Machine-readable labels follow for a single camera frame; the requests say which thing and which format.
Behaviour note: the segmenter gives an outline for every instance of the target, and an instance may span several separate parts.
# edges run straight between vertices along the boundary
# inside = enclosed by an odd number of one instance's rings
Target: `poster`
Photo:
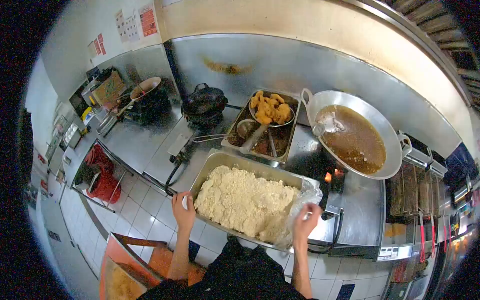
[[[90,58],[94,58],[96,56],[96,50],[93,42],[90,42],[90,44],[88,44],[87,49],[88,49],[88,55],[90,56]]]
[[[144,32],[144,36],[149,36],[156,33],[155,16],[153,14],[153,4],[149,3],[147,5],[142,6],[138,10],[138,14],[140,15],[140,23],[142,24],[142,30]]]
[[[128,35],[127,35],[127,30],[125,28],[125,20],[123,18],[123,12],[122,10],[119,10],[115,14],[115,23],[117,25],[117,31],[120,35],[120,41],[122,43],[128,42]]]
[[[125,19],[125,25],[127,28],[128,40],[130,42],[136,42],[140,40],[138,35],[137,22],[135,21],[135,13]]]
[[[105,47],[103,46],[103,43],[100,43],[100,49],[102,49],[102,54],[105,55],[107,52],[105,51]]]
[[[93,41],[93,43],[94,43],[94,45],[95,45],[95,50],[96,50],[97,55],[100,54],[100,53],[102,53],[102,52],[100,51],[100,46],[98,45],[98,40],[95,39],[95,40]]]

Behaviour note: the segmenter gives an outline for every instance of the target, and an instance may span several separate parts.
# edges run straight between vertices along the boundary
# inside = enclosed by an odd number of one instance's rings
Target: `fried chicken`
[[[280,104],[278,109],[275,110],[273,121],[278,125],[285,124],[285,122],[290,121],[290,115],[290,106],[288,106],[286,103]]]
[[[258,91],[250,101],[251,108],[257,108],[255,117],[262,124],[275,122],[283,125],[290,121],[290,106],[285,103],[279,94],[271,94],[270,98],[263,96],[263,91]]]
[[[255,96],[252,97],[252,100],[250,101],[250,108],[257,107],[257,105],[260,103],[260,97],[263,97],[263,94],[263,91],[258,91]]]

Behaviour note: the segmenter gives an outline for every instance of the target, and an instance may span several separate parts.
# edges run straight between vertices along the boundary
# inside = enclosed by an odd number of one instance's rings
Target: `stainless steel tray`
[[[265,96],[270,96],[271,94],[273,93],[277,93],[277,92],[272,92],[272,91],[267,91],[267,90],[261,90],[264,92],[264,95]],[[274,127],[270,127],[270,130],[272,132],[272,135],[275,137],[275,134],[276,132],[280,132],[280,131],[285,131],[285,130],[290,130],[289,134],[286,135],[285,137],[288,136],[288,139],[284,139],[285,141],[287,141],[287,146],[286,147],[283,147],[285,149],[285,151],[283,151],[282,149],[282,152],[283,154],[278,156],[278,157],[273,157],[273,156],[270,156],[270,155],[265,155],[265,154],[261,154],[261,153],[257,153],[255,151],[250,151],[249,154],[250,155],[253,155],[253,156],[257,156],[257,157],[261,157],[261,158],[265,158],[265,159],[268,159],[268,160],[273,160],[273,161],[277,161],[281,164],[284,164],[286,161],[287,161],[287,158],[288,158],[288,152],[290,151],[290,147],[292,145],[292,140],[293,140],[293,133],[295,132],[295,125],[297,124],[297,118],[298,118],[298,115],[299,115],[299,112],[300,112],[300,101],[298,99],[295,99],[294,97],[292,96],[289,96],[289,95],[285,95],[285,94],[281,94],[281,93],[277,93],[279,94],[284,100],[285,100],[285,103],[289,104],[290,107],[293,109],[293,111],[295,112],[295,116],[293,117],[293,122],[289,125],[285,125],[285,126],[282,126],[282,127],[277,127],[277,128],[274,128]],[[250,99],[248,99],[247,101],[247,104],[245,105],[245,107],[241,110],[241,112],[239,113],[239,115],[237,116],[237,119],[235,120],[235,122],[233,122],[232,126],[230,127],[230,129],[228,130],[227,134],[231,134],[231,133],[236,133],[236,128],[237,128],[237,124],[242,121],[242,120],[245,120],[245,119],[251,119],[251,120],[254,120],[253,116],[251,115],[250,113],[250,110],[248,109],[248,105],[250,105]],[[222,140],[222,143],[221,143],[222,146],[225,146],[225,147],[230,147],[230,148],[233,148],[237,151],[240,150],[240,147],[239,146],[236,146],[234,144],[231,144],[229,142],[229,137],[225,137],[223,140]]]
[[[272,168],[268,165],[257,163],[247,158],[222,152],[217,149],[210,149],[210,152],[208,153],[208,157],[207,157],[207,160],[205,161],[204,166],[202,167],[202,169],[200,170],[200,173],[198,173],[197,178],[193,182],[192,188],[190,188],[194,203],[198,193],[200,192],[200,189],[202,188],[202,184],[206,181],[210,172],[213,171],[213,169],[215,169],[216,167],[222,166],[222,165],[230,168],[235,167],[241,170],[249,171],[255,174],[256,177],[263,177],[267,180],[275,180],[275,181],[281,180],[285,185],[296,187],[299,190],[301,189],[302,178],[310,181],[314,186],[319,186],[320,184],[318,181],[313,180],[311,178],[303,177],[303,176],[290,173],[278,168]],[[256,238],[249,237],[238,231],[223,227],[222,225],[216,222],[213,222],[209,218],[204,217],[200,214],[197,214],[197,218],[206,222],[207,224],[210,224],[220,230],[226,231],[244,240],[248,240],[262,246],[275,248],[275,246],[272,244],[266,243]]]

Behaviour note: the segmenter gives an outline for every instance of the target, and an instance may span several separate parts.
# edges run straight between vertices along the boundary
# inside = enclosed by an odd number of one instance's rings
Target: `red bag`
[[[96,187],[92,190],[91,193],[87,190],[87,195],[90,198],[98,198],[105,202],[110,201],[111,204],[114,204],[120,198],[120,185],[117,187],[115,193],[112,196],[113,190],[117,186],[117,183],[118,180],[116,180],[111,174],[102,171]]]
[[[85,157],[85,163],[87,166],[96,164],[102,169],[102,173],[106,172],[110,175],[113,174],[113,163],[108,156],[103,152],[102,147],[99,144],[95,144],[90,152]]]

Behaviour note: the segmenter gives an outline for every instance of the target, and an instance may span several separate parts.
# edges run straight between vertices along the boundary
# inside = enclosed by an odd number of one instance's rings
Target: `plastic bag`
[[[286,222],[286,230],[284,234],[280,235],[275,245],[279,249],[287,250],[292,247],[293,245],[293,222],[297,215],[299,214],[300,210],[303,208],[303,205],[306,203],[315,203],[318,205],[322,200],[322,190],[320,190],[320,185],[318,183],[314,184],[310,180],[305,179],[302,177],[301,180],[301,190],[297,195],[296,201],[292,204],[290,208],[290,212],[287,216]]]

